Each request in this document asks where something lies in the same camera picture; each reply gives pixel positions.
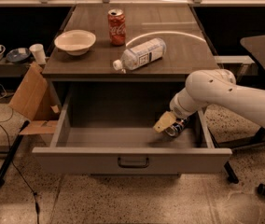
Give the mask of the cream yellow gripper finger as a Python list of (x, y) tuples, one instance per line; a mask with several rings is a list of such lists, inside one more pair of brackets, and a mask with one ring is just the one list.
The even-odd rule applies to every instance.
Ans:
[(176, 122), (176, 116), (171, 111), (164, 112), (160, 119), (155, 123), (153, 129), (157, 133), (161, 133)]

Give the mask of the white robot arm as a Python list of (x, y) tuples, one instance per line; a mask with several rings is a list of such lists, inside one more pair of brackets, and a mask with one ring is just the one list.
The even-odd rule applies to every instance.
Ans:
[(188, 118), (209, 105), (221, 105), (265, 129), (265, 90), (239, 86), (231, 71), (216, 69), (192, 72), (154, 130), (161, 133), (177, 119)]

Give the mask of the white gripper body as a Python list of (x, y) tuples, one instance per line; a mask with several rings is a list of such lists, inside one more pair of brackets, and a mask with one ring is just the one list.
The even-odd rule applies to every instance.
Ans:
[(170, 102), (170, 110), (179, 119), (185, 119), (204, 107), (207, 107), (207, 103), (194, 100), (186, 88), (178, 92)]

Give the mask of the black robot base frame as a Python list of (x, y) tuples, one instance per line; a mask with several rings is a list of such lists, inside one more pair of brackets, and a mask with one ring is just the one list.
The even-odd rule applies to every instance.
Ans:
[[(253, 136), (241, 138), (241, 139), (236, 139), (236, 140), (231, 140), (231, 141), (226, 141), (226, 142), (221, 142), (221, 143), (217, 142), (217, 140), (215, 139), (214, 135), (212, 134), (212, 132), (210, 130), (208, 130), (208, 131), (211, 135), (212, 142), (216, 148), (235, 149), (235, 148), (265, 145), (265, 129), (263, 127), (259, 128), (258, 131)], [(228, 181), (233, 183), (233, 184), (238, 184), (239, 179), (238, 179), (237, 175), (234, 173), (234, 171), (233, 171), (233, 169), (230, 166), (230, 163), (228, 161), (224, 165), (224, 168), (228, 174)]]

